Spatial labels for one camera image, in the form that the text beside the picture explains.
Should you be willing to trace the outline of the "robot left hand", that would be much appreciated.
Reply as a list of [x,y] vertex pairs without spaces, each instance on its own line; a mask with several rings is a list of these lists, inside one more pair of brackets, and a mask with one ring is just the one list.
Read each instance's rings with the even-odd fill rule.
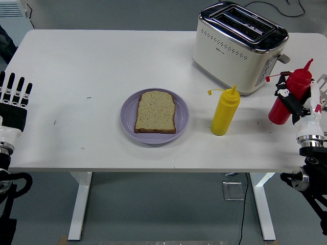
[[15,73],[9,75],[5,83],[6,73],[1,72],[1,142],[14,145],[14,142],[25,129],[27,105],[32,91],[32,83],[24,88],[25,79],[21,77],[16,88]]

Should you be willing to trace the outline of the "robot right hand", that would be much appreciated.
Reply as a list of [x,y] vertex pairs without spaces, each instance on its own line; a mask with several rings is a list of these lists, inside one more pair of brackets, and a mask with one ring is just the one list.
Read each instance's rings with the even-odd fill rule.
[[324,104],[322,92],[317,82],[312,79],[304,94],[295,96],[291,92],[291,85],[287,84],[291,75],[291,72],[286,71],[279,74],[275,91],[277,99],[269,112],[269,120],[274,124],[283,125],[291,117],[292,123],[297,126],[296,138],[299,144],[310,140],[322,144],[325,140],[320,125]]

